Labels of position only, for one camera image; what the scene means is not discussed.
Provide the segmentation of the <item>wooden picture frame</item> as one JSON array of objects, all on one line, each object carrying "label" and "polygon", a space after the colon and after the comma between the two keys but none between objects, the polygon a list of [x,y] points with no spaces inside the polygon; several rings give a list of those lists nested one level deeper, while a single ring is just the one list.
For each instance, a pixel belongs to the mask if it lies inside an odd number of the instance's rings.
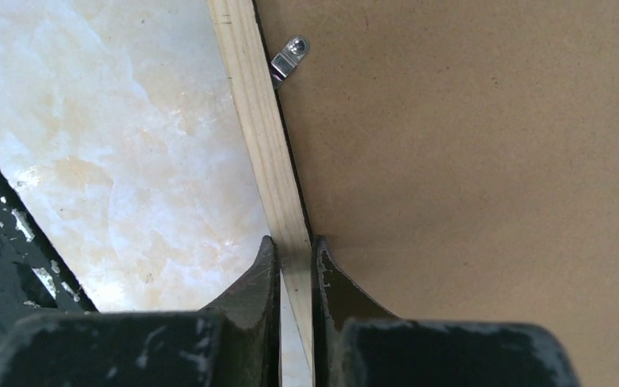
[{"label": "wooden picture frame", "polygon": [[312,248],[261,23],[252,1],[208,3],[270,236],[280,253],[285,386],[314,385]]}]

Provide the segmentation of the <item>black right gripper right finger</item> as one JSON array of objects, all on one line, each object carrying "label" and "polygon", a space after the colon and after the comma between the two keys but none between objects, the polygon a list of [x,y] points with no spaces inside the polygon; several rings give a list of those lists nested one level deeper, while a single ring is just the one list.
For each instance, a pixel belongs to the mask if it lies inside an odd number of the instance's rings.
[{"label": "black right gripper right finger", "polygon": [[577,386],[562,344],[534,324],[416,320],[385,309],[337,264],[311,264],[317,386]]}]

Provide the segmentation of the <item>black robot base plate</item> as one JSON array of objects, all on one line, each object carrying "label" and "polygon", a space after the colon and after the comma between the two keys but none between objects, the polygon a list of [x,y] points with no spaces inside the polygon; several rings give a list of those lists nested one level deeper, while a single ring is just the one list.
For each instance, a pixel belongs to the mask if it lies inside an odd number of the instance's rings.
[{"label": "black robot base plate", "polygon": [[0,343],[37,312],[96,309],[0,171]]}]

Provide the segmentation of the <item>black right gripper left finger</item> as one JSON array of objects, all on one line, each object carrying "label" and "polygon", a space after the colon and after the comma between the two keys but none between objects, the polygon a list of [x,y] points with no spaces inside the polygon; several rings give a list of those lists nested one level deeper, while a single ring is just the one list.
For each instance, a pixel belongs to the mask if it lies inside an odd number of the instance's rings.
[{"label": "black right gripper left finger", "polygon": [[199,310],[37,314],[0,345],[0,386],[278,386],[280,259],[251,267]]}]

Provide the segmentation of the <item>brown backing board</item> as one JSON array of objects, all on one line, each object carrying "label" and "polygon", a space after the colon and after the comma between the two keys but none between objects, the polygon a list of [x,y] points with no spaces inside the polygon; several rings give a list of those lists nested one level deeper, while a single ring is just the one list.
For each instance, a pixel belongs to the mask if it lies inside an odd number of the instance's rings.
[{"label": "brown backing board", "polygon": [[619,386],[619,1],[259,1],[314,233],[408,318],[551,330]]}]

